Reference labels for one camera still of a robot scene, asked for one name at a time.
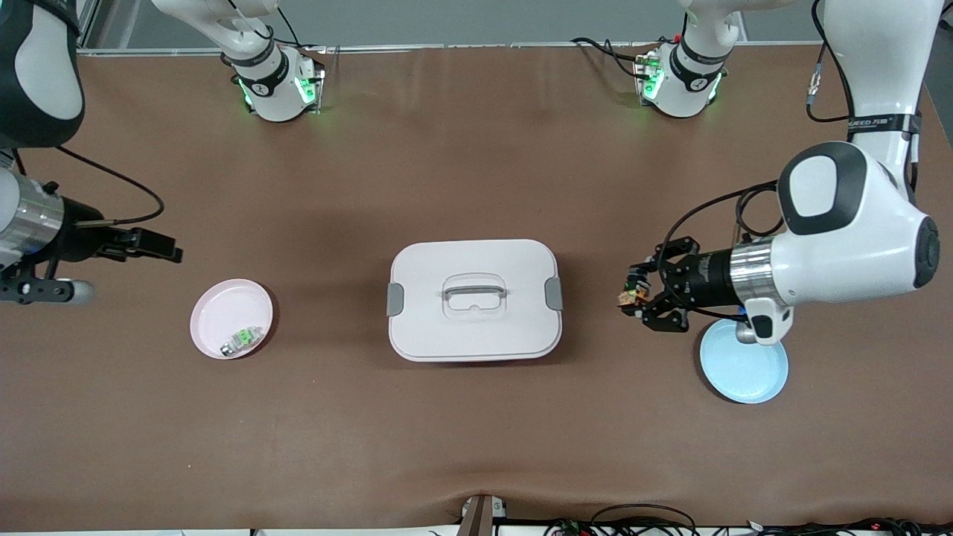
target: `cable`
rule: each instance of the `cable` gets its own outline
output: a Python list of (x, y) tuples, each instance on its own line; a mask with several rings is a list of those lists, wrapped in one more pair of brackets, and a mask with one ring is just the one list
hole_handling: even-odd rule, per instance
[(602, 510), (600, 510), (600, 511), (596, 512), (595, 514), (593, 514), (593, 516), (589, 519), (589, 525), (594, 525), (594, 524), (596, 523), (596, 519), (598, 519), (598, 517), (601, 516), (602, 514), (605, 514), (605, 513), (614, 511), (614, 510), (633, 509), (633, 508), (643, 508), (643, 509), (644, 509), (644, 508), (651, 508), (651, 509), (656, 509), (656, 510), (666, 510), (666, 511), (669, 511), (669, 512), (674, 512), (674, 513), (678, 514), (679, 516), (681, 516), (681, 517), (685, 518), (686, 520), (688, 520), (689, 525), (686, 525), (686, 524), (684, 524), (684, 523), (678, 523), (678, 522), (669, 521), (669, 520), (662, 519), (662, 518), (658, 518), (658, 517), (654, 517), (654, 516), (636, 516), (636, 517), (627, 517), (627, 518), (623, 518), (623, 519), (620, 519), (620, 520), (616, 520), (615, 522), (613, 522), (613, 523), (612, 523), (611, 525), (609, 525), (609, 526), (615, 528), (619, 523), (623, 523), (624, 526), (625, 526), (625, 529), (627, 530), (628, 527), (630, 527), (630, 526), (640, 526), (640, 524), (643, 524), (643, 525), (645, 525), (645, 529), (644, 529), (643, 531), (641, 531), (641, 532), (645, 532), (646, 530), (649, 530), (650, 528), (656, 528), (656, 529), (659, 529), (659, 530), (665, 532), (665, 533), (668, 534), (669, 536), (674, 536), (674, 535), (668, 530), (669, 527), (671, 527), (671, 528), (687, 528), (687, 529), (689, 529), (689, 530), (691, 531), (691, 533), (692, 533), (694, 536), (699, 536), (698, 525), (695, 523), (695, 519), (692, 518), (692, 516), (688, 515), (687, 513), (683, 512), (683, 511), (681, 511), (681, 510), (679, 510), (679, 509), (677, 509), (677, 508), (673, 508), (673, 507), (671, 507), (671, 506), (666, 506), (666, 505), (653, 505), (653, 504), (650, 504), (650, 503), (631, 503), (631, 504), (628, 504), (628, 505), (613, 505), (613, 506), (607, 506), (607, 507), (603, 508)]
[(27, 176), (27, 168), (23, 165), (23, 158), (20, 157), (20, 152), (16, 149), (10, 149), (13, 153), (13, 159), (16, 160), (16, 171), (22, 175)]
[(571, 43), (586, 43), (587, 45), (592, 45), (592, 46), (595, 47), (596, 50), (598, 50), (599, 52), (602, 52), (603, 54), (608, 54), (608, 55), (612, 56), (613, 59), (616, 60), (616, 65), (618, 65), (618, 67), (619, 67), (620, 69), (622, 69), (622, 72), (625, 72), (625, 73), (628, 74), (629, 76), (632, 76), (633, 78), (637, 78), (637, 79), (639, 79), (639, 80), (648, 80), (648, 79), (649, 79), (649, 77), (646, 76), (645, 74), (640, 74), (640, 73), (637, 73), (637, 72), (629, 71), (629, 69), (626, 68), (625, 65), (622, 64), (622, 60), (635, 62), (635, 61), (637, 61), (638, 59), (637, 59), (635, 56), (631, 56), (631, 55), (629, 55), (629, 54), (620, 54), (620, 53), (616, 52), (616, 49), (613, 48), (613, 46), (612, 46), (612, 41), (610, 41), (610, 40), (608, 40), (608, 39), (605, 40), (605, 44), (604, 44), (604, 45), (600, 45), (599, 43), (597, 43), (596, 41), (593, 41), (592, 39), (590, 39), (590, 38), (588, 38), (588, 37), (577, 37), (576, 39), (573, 39), (573, 40), (570, 41), (570, 42), (571, 42)]
[[(814, 22), (814, 28), (818, 31), (818, 34), (821, 36), (821, 53), (818, 54), (818, 62), (815, 67), (815, 73), (818, 77), (818, 83), (820, 83), (821, 77), (821, 60), (823, 59), (824, 53), (827, 49), (830, 48), (830, 43), (827, 41), (827, 33), (824, 32), (824, 26), (821, 24), (821, 19), (818, 17), (818, 4), (821, 0), (814, 0), (814, 3), (811, 4), (811, 20)], [(837, 59), (837, 55), (831, 51), (831, 59), (834, 60), (834, 66), (837, 67), (837, 72), (841, 77), (841, 85), (843, 86), (844, 97), (847, 100), (847, 115), (841, 117), (828, 117), (821, 118), (816, 117), (811, 112), (811, 105), (813, 103), (813, 95), (808, 95), (807, 101), (807, 116), (812, 120), (819, 123), (833, 123), (836, 121), (843, 121), (844, 119), (849, 119), (854, 117), (854, 95), (850, 91), (850, 84), (847, 82), (847, 76), (843, 73), (843, 68), (841, 67), (841, 62)]]
[(811, 86), (807, 91), (807, 100), (804, 102), (804, 108), (807, 110), (807, 116), (817, 123), (836, 123), (849, 119), (849, 115), (839, 115), (837, 117), (817, 117), (814, 115), (812, 107), (814, 106), (814, 95), (821, 84), (821, 67), (823, 66), (824, 53), (827, 52), (827, 42), (821, 42), (821, 51), (818, 52), (818, 60), (814, 63), (814, 74), (811, 76)]
[(917, 178), (920, 175), (920, 164), (914, 162), (910, 164), (910, 190), (917, 191)]
[(750, 192), (759, 190), (761, 188), (766, 188), (769, 186), (776, 187), (777, 183), (778, 183), (777, 180), (770, 180), (768, 182), (762, 182), (761, 184), (749, 186), (748, 188), (744, 188), (742, 190), (737, 190), (736, 192), (732, 192), (731, 194), (725, 194), (724, 196), (715, 197), (714, 199), (710, 201), (706, 201), (702, 203), (701, 205), (695, 207), (694, 209), (688, 211), (688, 213), (686, 213), (685, 216), (682, 216), (681, 218), (679, 218), (679, 220), (675, 222), (675, 225), (673, 225), (672, 228), (668, 230), (668, 234), (665, 235), (665, 240), (662, 241), (661, 246), (659, 247), (659, 252), (656, 253), (657, 255), (656, 270), (659, 272), (659, 278), (661, 278), (662, 288), (669, 291), (669, 293), (671, 293), (672, 295), (672, 298), (674, 298), (683, 308), (689, 311), (694, 311), (696, 313), (705, 315), (707, 317), (715, 318), (715, 319), (733, 320), (735, 322), (744, 322), (747, 320), (747, 317), (745, 315), (724, 315), (722, 313), (707, 311), (705, 309), (701, 309), (694, 305), (685, 303), (681, 299), (681, 297), (677, 293), (673, 292), (671, 287), (668, 286), (668, 279), (665, 277), (665, 271), (662, 269), (662, 253), (664, 253), (664, 251), (668, 248), (668, 243), (672, 239), (672, 235), (674, 235), (675, 232), (679, 229), (679, 227), (681, 227), (681, 224), (687, 221), (690, 217), (707, 209), (708, 207), (717, 205), (723, 201), (727, 201), (728, 199), (732, 199), (734, 197), (746, 196)]
[(622, 61), (621, 61), (621, 59), (620, 59), (618, 53), (616, 53), (616, 49), (612, 48), (612, 42), (609, 41), (608, 39), (605, 40), (605, 47), (606, 47), (607, 49), (609, 49), (609, 53), (612, 54), (612, 57), (616, 60), (616, 65), (618, 65), (618, 67), (619, 67), (620, 69), (622, 69), (622, 72), (625, 72), (625, 73), (628, 74), (629, 76), (632, 76), (633, 78), (636, 78), (636, 79), (638, 79), (638, 80), (648, 80), (648, 79), (649, 79), (648, 75), (646, 75), (646, 74), (641, 74), (641, 73), (637, 73), (637, 72), (632, 72), (632, 71), (629, 71), (628, 69), (626, 69), (625, 65), (622, 64)]
[(79, 155), (79, 154), (77, 154), (77, 153), (74, 153), (73, 151), (70, 151), (70, 150), (67, 149), (66, 147), (60, 146), (60, 147), (57, 147), (56, 150), (59, 151), (60, 153), (65, 154), (65, 155), (72, 156), (73, 158), (79, 160), (80, 162), (83, 162), (84, 164), (90, 165), (90, 166), (96, 168), (97, 170), (99, 170), (99, 171), (101, 171), (101, 172), (108, 173), (108, 174), (110, 174), (110, 175), (112, 175), (112, 176), (114, 176), (114, 177), (116, 177), (116, 178), (118, 178), (118, 179), (120, 179), (120, 180), (124, 180), (124, 181), (128, 182), (128, 183), (131, 184), (132, 186), (135, 186), (135, 187), (138, 188), (139, 190), (142, 190), (142, 191), (145, 192), (146, 194), (149, 194), (149, 196), (151, 196), (153, 199), (155, 199), (155, 203), (158, 205), (158, 208), (156, 208), (155, 211), (153, 211), (151, 214), (148, 214), (148, 215), (145, 215), (145, 216), (130, 217), (130, 218), (127, 218), (127, 219), (104, 219), (104, 220), (102, 220), (102, 223), (100, 223), (100, 222), (98, 222), (98, 221), (96, 221), (96, 222), (89, 222), (90, 224), (86, 225), (87, 227), (109, 227), (109, 226), (112, 226), (112, 225), (130, 225), (130, 224), (133, 224), (133, 223), (142, 223), (143, 221), (149, 221), (150, 219), (153, 219), (153, 218), (159, 216), (160, 214), (162, 214), (163, 212), (165, 212), (165, 210), (166, 210), (166, 203), (162, 200), (162, 197), (159, 197), (155, 192), (153, 192), (152, 190), (150, 190), (148, 187), (146, 187), (145, 185), (141, 184), (140, 182), (137, 182), (136, 180), (133, 180), (133, 179), (131, 179), (131, 178), (129, 178), (129, 177), (127, 177), (127, 176), (125, 176), (125, 175), (123, 175), (123, 174), (117, 172), (117, 171), (114, 171), (114, 170), (112, 170), (112, 169), (110, 169), (110, 168), (108, 168), (108, 167), (106, 167), (106, 166), (104, 166), (104, 165), (102, 165), (102, 164), (100, 164), (100, 163), (98, 163), (98, 162), (96, 162), (96, 161), (90, 160), (89, 158), (86, 158), (85, 156), (82, 156), (82, 155)]
[[(572, 41), (570, 41), (570, 43), (585, 43), (587, 45), (591, 45), (597, 51), (602, 52), (603, 54), (613, 55), (612, 52), (609, 51), (609, 49), (604, 48), (602, 45), (600, 45), (599, 43), (597, 43), (596, 41), (588, 37), (577, 37), (576, 39), (573, 39)], [(625, 61), (636, 61), (635, 56), (630, 56), (628, 54), (616, 53), (615, 56), (618, 57), (619, 59), (624, 59)]]
[(285, 21), (285, 26), (288, 27), (288, 31), (292, 33), (292, 39), (294, 39), (294, 43), (298, 48), (301, 48), (301, 41), (298, 41), (297, 33), (294, 31), (292, 23), (288, 21), (288, 17), (285, 16), (285, 12), (282, 11), (281, 8), (278, 8), (278, 14), (281, 15), (281, 18)]
[(782, 217), (771, 229), (768, 229), (767, 231), (755, 231), (744, 221), (744, 209), (747, 208), (748, 202), (751, 201), (751, 199), (754, 199), (758, 194), (763, 192), (776, 192), (777, 190), (777, 184), (771, 184), (770, 186), (765, 186), (764, 188), (751, 189), (748, 191), (748, 193), (739, 197), (738, 202), (735, 203), (735, 221), (738, 223), (741, 229), (744, 229), (752, 237), (770, 237), (771, 235), (774, 235), (782, 225), (784, 225), (784, 218)]

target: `gray latch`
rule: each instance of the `gray latch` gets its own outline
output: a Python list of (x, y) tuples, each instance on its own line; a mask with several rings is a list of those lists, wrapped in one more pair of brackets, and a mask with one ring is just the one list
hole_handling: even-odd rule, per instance
[(396, 317), (404, 312), (404, 287), (400, 283), (387, 285), (387, 316)]
[(546, 292), (546, 306), (554, 311), (562, 311), (562, 285), (559, 278), (548, 278), (543, 285)]

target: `brown table cover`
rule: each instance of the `brown table cover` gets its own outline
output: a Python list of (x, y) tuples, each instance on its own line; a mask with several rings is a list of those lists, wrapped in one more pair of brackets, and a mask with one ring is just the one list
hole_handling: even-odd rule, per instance
[[(705, 318), (661, 334), (615, 307), (627, 266), (688, 209), (843, 137), (804, 115), (816, 53), (739, 48), (717, 101), (681, 120), (639, 108), (611, 58), (579, 50), (343, 55), (324, 113), (290, 124), (246, 114), (214, 57), (81, 59), (86, 122), (68, 146), (165, 197), (149, 227), (185, 262), (63, 265), (95, 303), (0, 307), (0, 529), (441, 524), (479, 492), (511, 517), (640, 501), (706, 525), (948, 521), (948, 262), (911, 295), (800, 307), (788, 383), (761, 405), (700, 378)], [(836, 76), (821, 94), (818, 113), (836, 113)], [(923, 116), (918, 199), (946, 236), (953, 155), (928, 98)], [(151, 209), (53, 150), (24, 158), (108, 216)], [(759, 198), (752, 221), (775, 207)], [(684, 230), (729, 247), (732, 210)], [(552, 354), (394, 353), (397, 252), (516, 237), (558, 258)], [(189, 315), (228, 278), (266, 285), (279, 321), (251, 358), (214, 361)]]

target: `pink plate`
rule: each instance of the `pink plate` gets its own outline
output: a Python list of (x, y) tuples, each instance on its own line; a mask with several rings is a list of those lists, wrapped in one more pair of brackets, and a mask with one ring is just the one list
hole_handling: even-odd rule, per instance
[[(235, 360), (251, 353), (268, 337), (272, 328), (272, 297), (264, 287), (247, 279), (229, 279), (210, 288), (192, 310), (192, 341), (203, 354), (217, 360)], [(225, 357), (221, 347), (232, 335), (249, 328), (261, 328), (261, 339)]]

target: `green led light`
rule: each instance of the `green led light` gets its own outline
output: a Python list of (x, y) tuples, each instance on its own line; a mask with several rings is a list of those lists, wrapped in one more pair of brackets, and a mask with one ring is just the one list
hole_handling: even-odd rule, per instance
[(241, 88), (241, 92), (245, 94), (245, 104), (248, 104), (250, 107), (253, 107), (252, 97), (248, 94), (248, 88), (245, 87), (245, 83), (238, 80), (238, 87)]
[(296, 78), (295, 81), (297, 82), (298, 91), (301, 93), (301, 99), (304, 100), (304, 103), (314, 103), (317, 99), (317, 97), (314, 96), (314, 84), (308, 80), (301, 80), (300, 78)]
[(711, 102), (711, 100), (712, 100), (713, 98), (715, 98), (715, 92), (718, 90), (718, 83), (719, 83), (719, 82), (721, 82), (721, 75), (720, 75), (720, 74), (715, 78), (715, 81), (712, 82), (712, 91), (708, 94), (708, 101), (709, 101), (709, 102)]
[(659, 94), (659, 87), (661, 87), (661, 83), (664, 81), (665, 81), (665, 72), (661, 68), (656, 69), (656, 71), (653, 72), (651, 76), (649, 76), (649, 80), (645, 83), (645, 89), (643, 91), (643, 93), (645, 94), (645, 98), (647, 99), (655, 98), (656, 95)]

